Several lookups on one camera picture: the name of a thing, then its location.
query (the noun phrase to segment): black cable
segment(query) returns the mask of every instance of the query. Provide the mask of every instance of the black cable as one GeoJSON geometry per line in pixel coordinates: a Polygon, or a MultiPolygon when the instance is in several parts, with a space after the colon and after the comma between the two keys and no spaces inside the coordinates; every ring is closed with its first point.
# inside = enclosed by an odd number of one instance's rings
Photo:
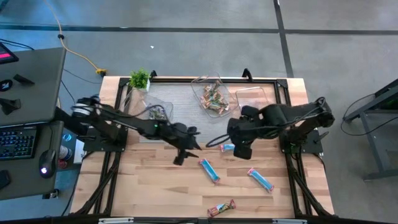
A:
{"type": "Polygon", "coordinates": [[[68,210],[68,207],[69,207],[69,205],[70,205],[70,202],[72,201],[72,197],[73,197],[73,195],[75,194],[75,190],[76,190],[76,185],[77,185],[78,179],[79,179],[79,174],[77,175],[76,182],[75,182],[75,185],[73,186],[72,193],[70,194],[70,197],[69,197],[67,206],[66,206],[65,209],[63,210],[61,216],[64,216],[65,212],[68,210]]]}
{"type": "Polygon", "coordinates": [[[223,143],[223,142],[228,141],[230,138],[231,138],[231,137],[229,136],[229,134],[224,134],[224,135],[222,135],[222,136],[218,136],[217,138],[214,138],[213,140],[211,140],[210,142],[208,142],[208,143],[206,144],[206,147],[214,147],[214,146],[217,146],[217,145],[219,145],[219,144],[221,144],[221,143],[223,143]],[[226,136],[227,136],[226,139],[223,139],[223,140],[221,140],[221,141],[219,141],[219,142],[216,142],[216,143],[212,144],[213,142],[219,140],[220,138],[226,137],[226,136]]]}
{"type": "Polygon", "coordinates": [[[92,84],[102,84],[102,82],[97,83],[97,82],[91,82],[91,81],[89,81],[89,80],[85,80],[84,78],[81,78],[81,77],[79,77],[79,76],[73,74],[72,72],[69,72],[69,71],[66,70],[66,69],[63,69],[63,70],[66,71],[67,73],[73,75],[74,77],[79,78],[79,79],[81,79],[81,80],[83,80],[83,81],[86,81],[86,82],[88,82],[88,83],[92,83],[92,84]]]}
{"type": "Polygon", "coordinates": [[[318,159],[321,161],[321,163],[323,165],[323,170],[326,172],[325,162],[323,161],[323,159],[316,153],[313,153],[313,155],[318,157],[318,159]]]}
{"type": "Polygon", "coordinates": [[[53,131],[52,131],[52,127],[51,127],[51,125],[49,125],[49,128],[50,128],[50,130],[51,130],[51,138],[50,138],[50,145],[49,145],[49,149],[51,149],[51,146],[52,146],[52,134],[53,134],[53,131]]]}
{"type": "Polygon", "coordinates": [[[9,43],[12,43],[12,44],[22,45],[22,46],[25,46],[25,47],[27,47],[27,48],[29,48],[31,50],[35,50],[35,49],[33,49],[33,47],[29,47],[28,45],[25,45],[25,44],[20,44],[20,43],[17,43],[17,42],[13,42],[13,41],[10,41],[10,40],[4,40],[4,39],[0,39],[0,40],[1,41],[5,41],[5,42],[9,42],[9,43]]]}
{"type": "Polygon", "coordinates": [[[0,42],[0,43],[8,44],[8,45],[11,45],[11,46],[14,46],[14,47],[20,47],[20,48],[23,48],[23,49],[29,49],[28,47],[23,47],[23,46],[19,46],[19,45],[15,45],[15,44],[10,44],[10,43],[7,43],[7,42],[0,42]]]}
{"type": "Polygon", "coordinates": [[[372,96],[372,95],[374,95],[374,93],[369,94],[369,95],[366,95],[366,96],[364,96],[364,97],[362,97],[362,98],[359,98],[358,100],[354,101],[354,103],[352,103],[351,105],[348,106],[347,110],[345,111],[345,113],[344,113],[344,115],[343,115],[343,120],[341,121],[341,124],[340,124],[340,129],[341,129],[342,132],[344,132],[345,134],[347,134],[347,135],[349,135],[349,136],[364,136],[364,135],[366,135],[366,134],[369,134],[369,133],[371,133],[371,132],[373,132],[373,131],[375,131],[375,130],[381,128],[381,127],[384,126],[385,124],[387,124],[387,123],[389,123],[389,122],[391,122],[391,121],[393,121],[393,120],[395,120],[395,119],[398,119],[398,116],[395,117],[395,118],[392,118],[392,119],[390,119],[390,120],[388,120],[388,121],[386,121],[386,122],[380,124],[379,126],[375,127],[374,129],[372,129],[372,130],[370,130],[370,131],[368,131],[368,132],[366,132],[366,133],[362,133],[362,134],[352,134],[352,133],[346,132],[346,131],[343,129],[343,124],[346,123],[346,122],[345,122],[345,118],[346,118],[346,115],[347,115],[348,110],[349,110],[355,103],[357,103],[358,101],[363,100],[363,99],[365,99],[365,98],[367,98],[367,97],[369,97],[369,96],[372,96]]]}
{"type": "Polygon", "coordinates": [[[74,97],[73,97],[72,94],[69,92],[67,86],[64,84],[64,82],[63,82],[62,80],[61,80],[61,83],[62,83],[63,87],[65,87],[65,89],[67,90],[67,92],[69,93],[69,95],[70,95],[70,97],[72,98],[73,102],[75,102],[74,97]]]}

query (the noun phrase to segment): metal stand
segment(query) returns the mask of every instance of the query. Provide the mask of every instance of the metal stand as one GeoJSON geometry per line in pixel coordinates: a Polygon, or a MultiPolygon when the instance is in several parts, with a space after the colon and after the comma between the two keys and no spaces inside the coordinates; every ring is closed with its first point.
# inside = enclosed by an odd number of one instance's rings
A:
{"type": "MultiPolygon", "coordinates": [[[[388,84],[381,90],[375,93],[375,99],[366,105],[360,107],[356,111],[350,113],[346,117],[344,117],[344,121],[351,122],[355,118],[361,118],[364,130],[366,133],[370,132],[369,122],[367,119],[368,114],[385,114],[385,113],[393,113],[398,114],[397,110],[380,110],[384,105],[396,100],[398,97],[398,80],[393,81],[388,84]]],[[[369,145],[372,149],[372,153],[374,159],[376,160],[377,168],[379,172],[375,172],[372,174],[366,175],[364,180],[374,180],[385,177],[393,177],[398,175],[398,169],[393,169],[391,166],[390,158],[387,155],[386,149],[381,149],[380,147],[376,147],[375,136],[373,133],[369,133],[366,135],[368,137],[369,145]]]]}

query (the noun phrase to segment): plastic tray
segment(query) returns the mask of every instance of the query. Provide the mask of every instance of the plastic tray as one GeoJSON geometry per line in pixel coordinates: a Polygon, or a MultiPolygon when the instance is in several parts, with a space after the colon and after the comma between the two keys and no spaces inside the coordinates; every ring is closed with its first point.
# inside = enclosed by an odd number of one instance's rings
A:
{"type": "Polygon", "coordinates": [[[239,103],[239,109],[242,111],[243,106],[252,106],[261,109],[270,105],[266,93],[261,87],[251,87],[236,90],[236,99],[239,103]]]}
{"type": "Polygon", "coordinates": [[[228,91],[227,87],[223,84],[221,81],[220,75],[218,73],[214,73],[214,75],[209,76],[209,75],[204,75],[202,77],[196,78],[191,82],[191,87],[193,94],[195,94],[196,99],[199,102],[199,105],[201,108],[203,108],[204,111],[211,117],[211,118],[219,118],[222,116],[226,116],[227,114],[230,114],[232,111],[234,111],[238,107],[238,102],[236,98],[228,91]],[[229,103],[229,109],[224,110],[221,114],[219,112],[211,110],[211,109],[206,109],[202,103],[201,103],[201,98],[203,94],[205,93],[205,87],[208,85],[214,85],[217,81],[220,82],[220,86],[218,87],[218,90],[220,93],[223,95],[224,99],[229,103]]]}
{"type": "MultiPolygon", "coordinates": [[[[139,91],[137,89],[133,89],[131,91],[131,98],[134,98],[134,101],[136,103],[130,107],[134,107],[133,111],[130,111],[130,114],[138,114],[141,111],[144,111],[146,108],[152,105],[160,105],[163,106],[167,117],[171,121],[173,119],[173,103],[171,102],[164,102],[163,100],[160,100],[154,96],[150,96],[148,93],[144,93],[142,91],[139,91]]],[[[146,111],[138,116],[140,119],[151,119],[150,117],[150,111],[146,111]]]]}

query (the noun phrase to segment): clear glass bowl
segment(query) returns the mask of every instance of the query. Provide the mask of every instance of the clear glass bowl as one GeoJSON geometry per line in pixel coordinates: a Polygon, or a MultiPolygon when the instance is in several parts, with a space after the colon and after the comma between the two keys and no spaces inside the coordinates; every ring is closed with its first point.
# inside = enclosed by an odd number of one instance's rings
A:
{"type": "Polygon", "coordinates": [[[204,75],[202,77],[194,79],[191,82],[191,87],[193,93],[196,96],[196,99],[199,102],[200,107],[203,108],[203,110],[205,110],[211,118],[226,116],[238,107],[238,102],[236,98],[228,91],[228,88],[221,81],[220,75],[216,72],[212,76],[204,75]],[[219,84],[219,87],[217,88],[218,92],[223,97],[224,102],[228,104],[228,110],[222,110],[221,112],[220,110],[212,110],[209,109],[209,107],[206,108],[205,105],[202,103],[203,95],[206,93],[205,88],[215,86],[216,83],[219,84]]]}
{"type": "Polygon", "coordinates": [[[261,87],[243,88],[236,90],[235,94],[241,111],[243,106],[252,106],[261,109],[270,105],[266,93],[261,87]]]}

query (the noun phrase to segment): concrete floor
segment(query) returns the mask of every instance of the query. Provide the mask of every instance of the concrete floor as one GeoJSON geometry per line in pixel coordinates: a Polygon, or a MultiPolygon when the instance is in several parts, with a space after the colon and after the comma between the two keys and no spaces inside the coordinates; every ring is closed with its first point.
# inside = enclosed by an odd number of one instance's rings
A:
{"type": "MultiPolygon", "coordinates": [[[[61,23],[79,26],[278,28],[272,0],[105,0],[49,1],[61,23]]],[[[279,0],[286,29],[397,30],[395,0],[279,0]]],[[[1,24],[55,24],[42,1],[13,0],[0,13],[1,24]]],[[[59,47],[58,32],[0,30],[0,38],[36,49],[59,47]]],[[[238,77],[249,68],[255,77],[286,77],[279,34],[178,32],[65,32],[67,45],[88,56],[109,75],[127,75],[145,67],[159,75],[202,75],[216,71],[238,77]]],[[[341,117],[354,100],[397,78],[396,35],[287,35],[294,77],[304,78],[308,97],[325,96],[336,123],[323,139],[326,174],[335,212],[340,217],[394,222],[398,220],[398,177],[363,182],[376,171],[366,137],[340,131],[341,117]]],[[[101,79],[86,61],[67,54],[65,68],[93,82],[101,79]]],[[[97,93],[99,85],[64,72],[73,96],[97,93]]],[[[72,100],[61,88],[63,108],[72,100]]],[[[361,124],[347,127],[361,133],[361,124]]],[[[0,220],[60,215],[76,172],[57,174],[58,200],[40,197],[0,202],[0,220]]]]}

